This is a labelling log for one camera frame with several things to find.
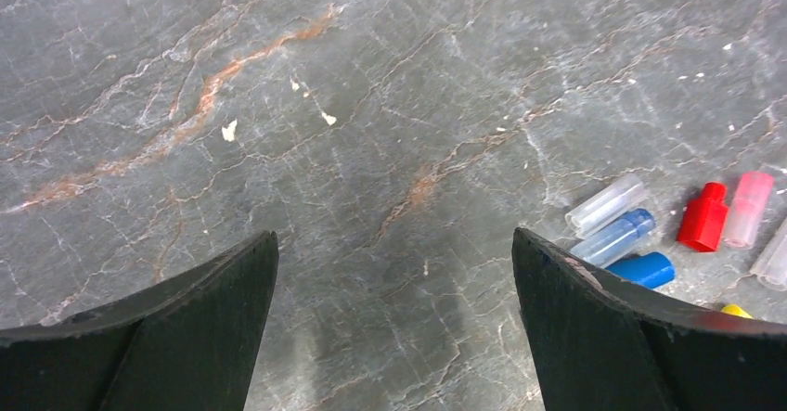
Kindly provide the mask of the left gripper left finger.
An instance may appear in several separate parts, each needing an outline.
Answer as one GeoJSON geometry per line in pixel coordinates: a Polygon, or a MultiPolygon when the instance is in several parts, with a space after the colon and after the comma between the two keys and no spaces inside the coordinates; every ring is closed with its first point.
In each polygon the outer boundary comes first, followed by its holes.
{"type": "Polygon", "coordinates": [[[265,231],[118,301],[3,330],[2,408],[242,409],[277,267],[265,231]]]}

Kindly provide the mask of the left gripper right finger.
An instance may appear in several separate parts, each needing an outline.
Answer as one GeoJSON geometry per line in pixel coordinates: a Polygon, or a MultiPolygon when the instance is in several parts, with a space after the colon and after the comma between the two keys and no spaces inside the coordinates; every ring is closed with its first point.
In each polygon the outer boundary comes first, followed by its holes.
{"type": "Polygon", "coordinates": [[[689,304],[523,228],[511,257],[548,410],[782,410],[786,328],[689,304]]]}

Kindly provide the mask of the clear colourless pen cap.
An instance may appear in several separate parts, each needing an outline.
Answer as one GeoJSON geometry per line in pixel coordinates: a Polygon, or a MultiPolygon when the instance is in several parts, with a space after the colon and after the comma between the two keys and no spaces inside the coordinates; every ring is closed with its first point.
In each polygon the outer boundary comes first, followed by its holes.
{"type": "Polygon", "coordinates": [[[567,212],[564,218],[578,238],[589,238],[625,212],[634,209],[647,196],[643,181],[635,174],[628,173],[567,212]]]}

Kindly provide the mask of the bright yellow pen cap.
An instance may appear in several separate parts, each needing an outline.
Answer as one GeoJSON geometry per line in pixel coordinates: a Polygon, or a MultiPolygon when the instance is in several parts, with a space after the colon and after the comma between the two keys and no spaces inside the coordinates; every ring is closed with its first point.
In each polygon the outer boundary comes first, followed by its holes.
{"type": "Polygon", "coordinates": [[[747,319],[753,319],[753,317],[744,311],[739,305],[737,304],[727,304],[722,309],[721,312],[727,315],[734,315],[738,317],[743,317],[747,319]]]}

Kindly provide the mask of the red pen cap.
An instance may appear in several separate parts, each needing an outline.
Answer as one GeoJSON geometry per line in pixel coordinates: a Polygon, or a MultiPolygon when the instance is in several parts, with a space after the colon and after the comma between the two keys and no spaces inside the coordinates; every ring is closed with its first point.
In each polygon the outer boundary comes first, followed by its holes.
{"type": "Polygon", "coordinates": [[[726,195],[724,184],[706,183],[700,195],[686,206],[677,242],[698,252],[717,251],[729,214],[726,195]]]}

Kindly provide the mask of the clear purple-tinted pen cap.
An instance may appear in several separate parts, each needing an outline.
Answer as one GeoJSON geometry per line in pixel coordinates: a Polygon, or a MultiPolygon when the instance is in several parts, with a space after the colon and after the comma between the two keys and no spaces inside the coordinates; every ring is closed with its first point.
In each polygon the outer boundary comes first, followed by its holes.
{"type": "Polygon", "coordinates": [[[750,268],[763,286],[776,291],[786,290],[786,227],[783,221],[750,268]]]}

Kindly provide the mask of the clear pink pen cap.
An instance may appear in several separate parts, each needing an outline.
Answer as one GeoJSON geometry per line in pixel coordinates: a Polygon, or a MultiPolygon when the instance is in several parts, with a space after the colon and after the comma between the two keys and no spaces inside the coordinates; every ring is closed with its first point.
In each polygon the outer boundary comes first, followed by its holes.
{"type": "Polygon", "coordinates": [[[774,177],[763,172],[744,173],[735,189],[723,232],[723,242],[733,249],[754,246],[768,205],[774,177]]]}

